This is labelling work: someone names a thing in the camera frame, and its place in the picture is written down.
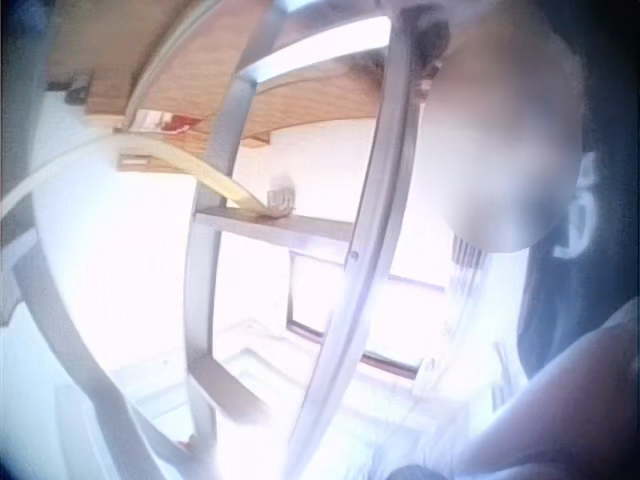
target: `metal bar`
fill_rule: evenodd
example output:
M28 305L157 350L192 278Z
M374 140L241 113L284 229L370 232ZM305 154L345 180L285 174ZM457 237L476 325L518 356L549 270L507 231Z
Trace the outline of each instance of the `metal bar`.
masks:
M285 470L298 478L340 406L369 333L369 315L386 280L404 216L418 124L412 101L413 35L393 21L369 168L345 266L345 291L329 323L290 439Z
M260 20L242 55L253 62L273 48L286 18L286 11L274 2ZM222 109L215 121L204 159L222 173L231 176L242 132L247 121L256 84L235 75L229 85ZM208 207L224 207L220 196L196 186L193 212ZM187 244L184 283L184 335L187 369L201 358L210 358L213 343L213 302L220 251L220 232L206 225L191 223ZM202 389L188 382L191 416L195 428L194 448L211 456L216 443L215 410Z
M383 48L389 44L391 22L377 16L330 28L281 48L258 61L241 67L240 74L256 83L315 63L357 52Z
M14 272L38 330L67 374L93 403L120 477L164 480L129 414L125 398L100 368L69 318L39 244L16 263Z
M2 248L0 264L0 327L9 326L13 312L22 302L22 294L13 275L13 266L38 241L35 228L30 228Z
M190 379L205 398L236 423L255 423L269 418L267 406L211 356L196 360Z
M256 217L238 208L210 208L196 214L195 222L307 255L332 258L343 263L353 224L321 218L290 216Z

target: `person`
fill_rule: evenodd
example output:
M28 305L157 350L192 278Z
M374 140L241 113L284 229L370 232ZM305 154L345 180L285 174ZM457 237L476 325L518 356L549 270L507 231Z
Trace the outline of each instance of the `person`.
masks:
M463 449L455 480L638 478L638 298L547 365ZM388 480L441 480L407 466Z
M640 478L635 27L611 4L536 3L584 67L583 148L595 174L578 193L593 209L576 208L579 218L531 247L518 338L531 382L464 448L453 478ZM388 480L442 478L409 465Z

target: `metal ladder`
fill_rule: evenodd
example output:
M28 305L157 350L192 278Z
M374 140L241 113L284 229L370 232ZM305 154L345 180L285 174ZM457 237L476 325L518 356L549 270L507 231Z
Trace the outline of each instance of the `metal ladder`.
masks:
M297 44L272 52L275 41L286 19L309 3L312 0L275 0L241 56L205 153L206 161L226 175L233 172L258 85L291 69L291 65L283 63L286 57L283 52ZM206 14L212 11L212 5L208 3ZM375 138L353 225L292 216L278 220L274 226L273 222L243 217L238 209L226 209L224 199L200 185L196 187L184 285L187 387L195 426L192 451L165 437L100 368L66 310L36 227L32 226L3 248L3 263L11 280L5 284L10 287L5 300L11 305L25 302L53 354L92 401L105 443L123 479L164 478L149 448L185 478L209 478L216 445L215 409L220 408L238 420L265 416L262 402L212 355L221 231L254 236L292 249L304 249L313 243L345 259L344 299L330 322L292 432L284 478L295 479L303 472L339 408L364 352L369 311L389 273L400 233L418 125L412 77L414 40L411 21L394 17ZM310 63L307 59L294 67Z
M233 173L257 87L289 70L282 64L286 56L282 50L271 51L287 17L302 3L275 1L242 54L205 153L205 160L226 175ZM346 254L344 298L329 324L290 438L286 479L302 473L340 406L365 349L369 313L389 274L407 202L419 116L414 95L415 35L411 23L411 19L400 15L392 19L373 147L358 215L352 230L346 226L346 236L327 234L336 229L324 228L326 224L336 222L306 219L313 232L306 229L307 242L299 242L301 233L295 227L303 219L296 217L286 219L275 237L269 236L265 234L269 226L241 218L237 209L225 208L223 198L200 185L196 187L185 270L184 328L190 406L199 448L215 446L214 407L230 409L231 416L262 413L259 399L213 359L216 271L224 230L248 236L257 230L256 238L266 237L266 241L291 248L308 244L309 240L329 242L337 252ZM337 230L345 231L344 225L339 227ZM233 405L230 396L234 397Z

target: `window frame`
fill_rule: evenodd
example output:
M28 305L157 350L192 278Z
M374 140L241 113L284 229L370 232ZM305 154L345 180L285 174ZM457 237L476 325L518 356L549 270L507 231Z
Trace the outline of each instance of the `window frame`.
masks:
M312 255L308 255L305 253L289 250L289 293L287 298L286 329L288 332L291 332L292 334L308 342L314 343L316 345L322 345L322 342L324 340L324 332L320 332L315 328L309 327L308 325L305 325L304 323L299 322L294 318L294 315L293 315L294 263L296 258L298 257L308 258L316 262L334 265L341 268L344 268L344 264L335 262L332 260L327 260L324 258L314 257ZM400 283L403 285L417 286L427 290L434 290L442 295L445 294L444 286L421 282L419 280L413 280L410 278L400 277L397 275L389 274L387 281L392 281L392 282ZM366 350L362 355L362 358L360 359L360 363L369 365L371 367L377 368L387 373L391 373L392 375L397 375L399 377L402 377L408 380L415 380L418 375L418 371L420 370L420 365L418 366L408 365L406 363L398 362L391 358L385 357L383 355L378 355L374 352L369 352Z

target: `curved metal frame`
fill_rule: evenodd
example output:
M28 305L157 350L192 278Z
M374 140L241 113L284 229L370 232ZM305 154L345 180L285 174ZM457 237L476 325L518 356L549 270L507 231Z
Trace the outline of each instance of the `curved metal frame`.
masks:
M225 174L232 174L256 92L259 80L256 75L260 69L253 66L276 61L282 50L270 55L269 52L285 18L286 11L279 2L275 2L262 18L247 44L216 119L205 158ZM291 436L285 467L288 479L302 473L340 405L364 352L369 311L391 267L406 206L417 135L419 109L412 101L413 62L412 28L397 17L392 26L376 135L347 254L346 293L330 322ZM272 70L283 71L278 66ZM216 441L213 407L224 409L222 403L228 401L220 398L225 393L224 388L214 380L221 378L220 371L225 370L213 360L211 348L220 232L210 224L196 221L197 216L206 214L212 207L220 210L224 200L198 187L189 232L184 292L187 365L190 382L197 387L191 390L190 402L194 424L200 428L197 442L200 448L209 449ZM233 402L243 405L243 414L249 417L249 410L264 411L263 405L242 389L244 387L234 388L238 396Z
M252 65L268 57L287 14L304 3L309 2L274 2L253 33L239 65ZM331 322L291 439L287 478L295 478L310 459L364 351L367 310L375 299L378 284L388 274L404 214L418 109L410 102L411 35L399 19L394 22L384 99L348 253L348 293ZM233 78L205 154L208 163L227 175L232 173L256 92L256 79L248 72L238 71ZM39 241L35 245L32 242L13 265L19 293L40 332L63 368L92 401L105 442L123 479L164 478L148 447L184 476L206 478L211 474L211 454L216 443L215 408L240 422L265 416L262 402L218 364L211 351L220 232L206 222L197 222L196 216L206 213L207 208L224 206L223 198L197 186L184 299L187 386L196 428L191 451L157 430L127 402L100 368L69 317ZM332 359L336 352L338 357ZM338 381L327 390L334 378Z

